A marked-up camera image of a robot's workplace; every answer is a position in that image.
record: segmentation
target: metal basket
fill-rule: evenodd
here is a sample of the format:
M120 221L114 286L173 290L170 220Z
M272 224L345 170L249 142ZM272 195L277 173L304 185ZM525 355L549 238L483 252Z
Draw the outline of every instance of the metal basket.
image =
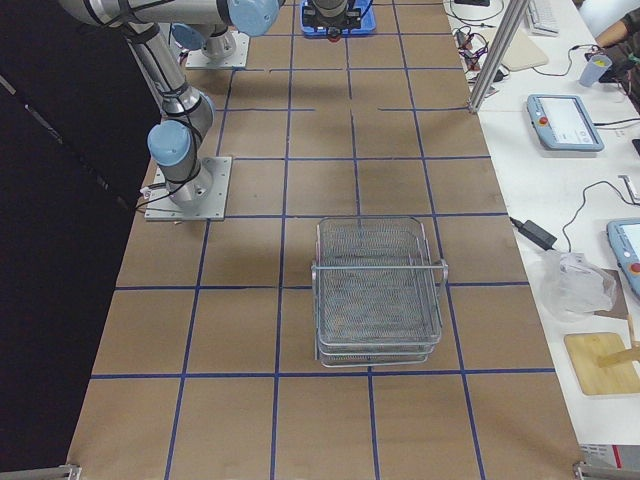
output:
M316 357L325 366L423 362L440 341L432 264L411 217L338 217L318 224L312 266ZM436 291L434 270L441 270Z

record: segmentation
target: mounting plate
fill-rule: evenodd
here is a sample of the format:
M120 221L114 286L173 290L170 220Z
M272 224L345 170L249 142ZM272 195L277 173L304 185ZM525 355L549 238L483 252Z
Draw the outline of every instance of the mounting plate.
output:
M148 221L183 221L183 220L224 220L231 177L231 157L203 158L202 166L211 172L213 185L211 191L195 210L185 211L167 197L153 201L167 194L166 188L158 188L151 192L153 201L146 207L144 218ZM154 183L164 183L164 175L158 169Z
M228 57L214 60L207 57L201 50L189 52L186 68L188 70L231 70L245 68L249 55L249 35L233 31L233 39L236 41L236 51Z

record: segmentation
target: blue tablet device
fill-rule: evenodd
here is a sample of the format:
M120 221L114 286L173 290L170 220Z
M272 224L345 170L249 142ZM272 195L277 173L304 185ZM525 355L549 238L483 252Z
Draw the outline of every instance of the blue tablet device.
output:
M629 280L633 293L640 297L640 218L609 222L607 237L620 270Z
M529 95L527 111L540 142L549 150L599 152L604 148L576 95Z

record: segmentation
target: white table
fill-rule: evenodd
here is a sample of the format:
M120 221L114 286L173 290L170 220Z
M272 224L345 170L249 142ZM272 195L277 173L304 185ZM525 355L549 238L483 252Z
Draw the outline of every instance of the white table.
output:
M568 66L567 50L574 45L591 44L594 39L570 0L553 0L552 4L560 36L530 38L550 60L538 69L562 73ZM493 0L488 8L454 5L459 16L469 19L487 17L499 7L499 0ZM487 23L497 25L498 21ZM451 19L451 25L460 24ZM595 84L585 88L578 84L585 65L585 51L572 52L573 67L565 77L542 76L530 69L512 72L495 84L498 93L485 100L478 114L507 211L512 217L532 220L557 236L555 247L561 251L567 250L561 228L580 206L584 187L608 180L628 197L623 181L618 178L621 174L629 175L640 186L640 157L631 144L632 138L640 138L640 122L615 130L600 129L605 149L588 155L547 151L531 127L525 109L526 98L531 93L579 95L594 122L638 117L616 86ZM640 208L625 205L605 185L590 189L586 207L568 228L573 251L584 253L590 262L602 268L616 268L605 227L612 219L628 217L640 217ZM606 331L618 333L629 347L626 322L599 316L557 318L547 310L541 295L545 276L542 251L520 235L517 242L578 442L640 445L640 394L584 395L563 343L569 333ZM636 331L640 331L640 301L630 292L625 280L623 288L629 311L636 318Z

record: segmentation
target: cup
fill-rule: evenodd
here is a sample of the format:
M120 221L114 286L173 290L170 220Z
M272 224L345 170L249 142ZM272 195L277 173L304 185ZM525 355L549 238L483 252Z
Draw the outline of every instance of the cup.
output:
M600 77L604 75L604 72L606 72L610 66L611 59L606 55L598 54L592 56L584 67L578 83L583 87L590 87L600 80Z

